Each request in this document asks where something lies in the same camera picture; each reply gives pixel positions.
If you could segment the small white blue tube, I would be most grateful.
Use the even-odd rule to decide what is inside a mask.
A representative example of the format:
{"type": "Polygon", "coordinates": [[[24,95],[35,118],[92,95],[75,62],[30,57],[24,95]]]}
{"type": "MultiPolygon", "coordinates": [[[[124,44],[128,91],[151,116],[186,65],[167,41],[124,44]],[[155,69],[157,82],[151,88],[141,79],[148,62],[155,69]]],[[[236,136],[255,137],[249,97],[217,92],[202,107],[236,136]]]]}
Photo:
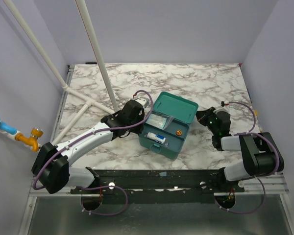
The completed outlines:
{"type": "Polygon", "coordinates": [[[156,143],[159,143],[164,146],[168,145],[166,137],[152,133],[152,132],[148,132],[146,135],[146,138],[148,138],[152,141],[155,141],[156,143]]]}

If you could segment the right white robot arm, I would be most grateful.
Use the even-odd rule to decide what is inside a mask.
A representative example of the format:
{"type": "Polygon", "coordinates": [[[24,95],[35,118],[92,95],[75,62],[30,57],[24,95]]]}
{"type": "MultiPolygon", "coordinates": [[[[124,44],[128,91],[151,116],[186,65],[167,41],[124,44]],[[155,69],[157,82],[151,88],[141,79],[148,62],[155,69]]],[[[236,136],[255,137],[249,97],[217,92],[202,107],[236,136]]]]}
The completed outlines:
{"type": "Polygon", "coordinates": [[[196,118],[211,131],[215,149],[239,151],[242,155],[240,162],[220,169],[220,177],[216,179],[218,190],[226,192],[233,187],[234,181],[283,171],[284,159],[270,133],[230,134],[230,114],[223,108],[198,111],[196,118]]]}

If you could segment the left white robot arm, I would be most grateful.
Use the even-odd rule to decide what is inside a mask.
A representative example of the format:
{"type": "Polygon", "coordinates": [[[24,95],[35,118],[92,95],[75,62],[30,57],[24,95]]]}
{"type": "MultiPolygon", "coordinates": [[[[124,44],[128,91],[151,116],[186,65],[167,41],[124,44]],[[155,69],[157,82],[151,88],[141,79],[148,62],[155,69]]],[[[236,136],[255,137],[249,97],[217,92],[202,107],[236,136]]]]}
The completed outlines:
{"type": "Polygon", "coordinates": [[[130,133],[140,134],[148,103],[147,98],[131,99],[120,111],[104,116],[85,133],[63,143],[45,143],[31,169],[33,175],[50,194],[64,187],[82,187],[87,193],[96,192],[99,176],[89,167],[74,168],[72,165],[102,144],[130,133]]]}

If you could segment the brown round coin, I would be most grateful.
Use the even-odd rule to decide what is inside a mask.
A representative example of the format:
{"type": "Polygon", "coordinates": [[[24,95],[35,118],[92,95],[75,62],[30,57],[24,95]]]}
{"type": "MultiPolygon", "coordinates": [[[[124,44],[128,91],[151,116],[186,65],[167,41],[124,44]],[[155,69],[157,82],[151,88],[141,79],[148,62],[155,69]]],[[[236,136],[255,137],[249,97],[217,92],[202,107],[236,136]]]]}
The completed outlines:
{"type": "Polygon", "coordinates": [[[178,136],[181,136],[181,135],[182,135],[182,131],[181,131],[181,130],[178,130],[178,131],[176,132],[176,134],[177,134],[178,136]]]}

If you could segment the teal medicine kit box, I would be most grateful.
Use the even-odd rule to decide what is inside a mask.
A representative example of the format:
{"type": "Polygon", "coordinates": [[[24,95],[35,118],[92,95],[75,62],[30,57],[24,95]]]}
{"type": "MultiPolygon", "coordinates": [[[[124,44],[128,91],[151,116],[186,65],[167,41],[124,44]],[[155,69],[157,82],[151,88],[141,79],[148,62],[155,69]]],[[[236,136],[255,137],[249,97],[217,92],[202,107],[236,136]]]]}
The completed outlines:
{"type": "Polygon", "coordinates": [[[175,160],[194,121],[198,104],[180,96],[161,92],[152,114],[144,123],[139,143],[150,151],[175,160]]]}

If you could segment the clear zip bag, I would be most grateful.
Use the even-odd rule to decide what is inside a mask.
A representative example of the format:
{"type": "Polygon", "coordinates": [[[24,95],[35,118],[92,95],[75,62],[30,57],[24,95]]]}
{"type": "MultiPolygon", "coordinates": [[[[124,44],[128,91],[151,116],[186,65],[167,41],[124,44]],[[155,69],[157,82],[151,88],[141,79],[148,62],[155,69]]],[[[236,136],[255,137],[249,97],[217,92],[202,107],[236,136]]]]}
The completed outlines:
{"type": "Polygon", "coordinates": [[[174,117],[171,117],[171,116],[166,117],[166,121],[165,121],[165,124],[163,126],[163,130],[165,130],[171,124],[171,122],[173,120],[174,120],[174,117]]]}

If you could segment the teal divided tray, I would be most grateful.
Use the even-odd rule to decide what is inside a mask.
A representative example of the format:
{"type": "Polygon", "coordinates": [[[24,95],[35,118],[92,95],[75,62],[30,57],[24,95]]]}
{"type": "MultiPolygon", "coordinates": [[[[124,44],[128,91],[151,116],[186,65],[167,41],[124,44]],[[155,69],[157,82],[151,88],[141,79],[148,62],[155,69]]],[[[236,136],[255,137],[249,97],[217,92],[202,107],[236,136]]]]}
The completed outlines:
{"type": "MultiPolygon", "coordinates": [[[[155,111],[153,111],[152,114],[168,117],[168,115],[155,112],[155,111]]],[[[158,129],[145,122],[143,124],[143,132],[139,135],[139,143],[142,147],[147,148],[156,154],[163,155],[173,160],[173,159],[176,159],[179,153],[181,152],[181,149],[186,140],[188,132],[189,132],[189,124],[184,123],[176,118],[171,122],[171,124],[165,130],[158,129]],[[176,134],[178,130],[182,131],[181,136],[178,136],[176,134]],[[146,138],[146,135],[148,132],[152,132],[152,133],[166,137],[168,145],[164,146],[146,138]]]]}

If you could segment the teal bandage packet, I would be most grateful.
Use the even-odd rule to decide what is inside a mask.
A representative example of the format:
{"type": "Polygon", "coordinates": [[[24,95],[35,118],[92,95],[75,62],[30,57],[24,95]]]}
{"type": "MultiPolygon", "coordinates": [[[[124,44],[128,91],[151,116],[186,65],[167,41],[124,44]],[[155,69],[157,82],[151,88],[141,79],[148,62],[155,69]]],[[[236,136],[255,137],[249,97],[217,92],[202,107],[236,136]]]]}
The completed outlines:
{"type": "Polygon", "coordinates": [[[167,118],[165,116],[160,116],[156,114],[151,114],[146,121],[147,124],[154,126],[158,129],[164,129],[167,123],[167,118]]]}

